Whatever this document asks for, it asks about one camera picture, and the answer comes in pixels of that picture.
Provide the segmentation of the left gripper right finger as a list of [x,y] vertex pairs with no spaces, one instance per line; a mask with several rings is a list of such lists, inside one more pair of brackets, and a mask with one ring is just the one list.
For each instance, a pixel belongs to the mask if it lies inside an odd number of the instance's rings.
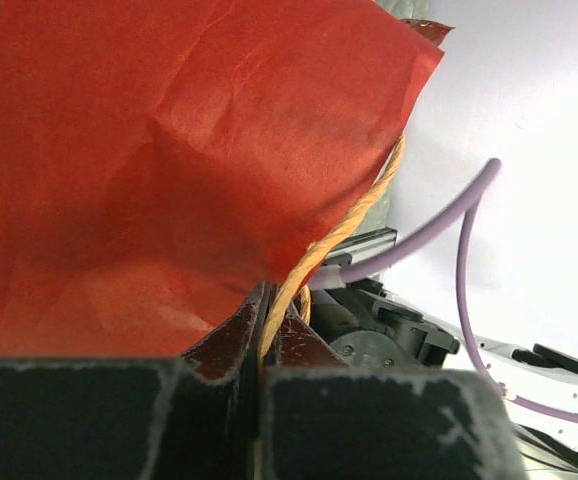
[[294,307],[262,376],[262,479],[524,479],[502,399],[478,374],[360,369]]

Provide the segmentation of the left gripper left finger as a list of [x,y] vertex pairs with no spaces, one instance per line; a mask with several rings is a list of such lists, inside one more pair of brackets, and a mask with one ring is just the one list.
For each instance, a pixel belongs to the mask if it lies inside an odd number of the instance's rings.
[[249,479],[271,289],[184,353],[0,358],[0,479]]

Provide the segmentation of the red paper bag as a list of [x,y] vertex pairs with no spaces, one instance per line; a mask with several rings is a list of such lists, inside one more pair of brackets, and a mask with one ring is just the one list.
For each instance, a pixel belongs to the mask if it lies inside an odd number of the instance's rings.
[[0,356],[168,356],[369,189],[442,57],[372,1],[0,1]]

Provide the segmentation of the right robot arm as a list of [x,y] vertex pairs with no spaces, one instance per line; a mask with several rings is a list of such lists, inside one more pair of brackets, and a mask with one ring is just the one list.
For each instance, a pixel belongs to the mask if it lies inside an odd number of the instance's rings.
[[[405,366],[473,370],[460,328],[402,304],[374,280],[310,294],[311,328],[347,364],[361,368]],[[541,344],[530,348],[478,336],[483,367],[508,394],[578,415],[578,359]],[[546,476],[578,478],[578,425],[514,403],[530,464]]]

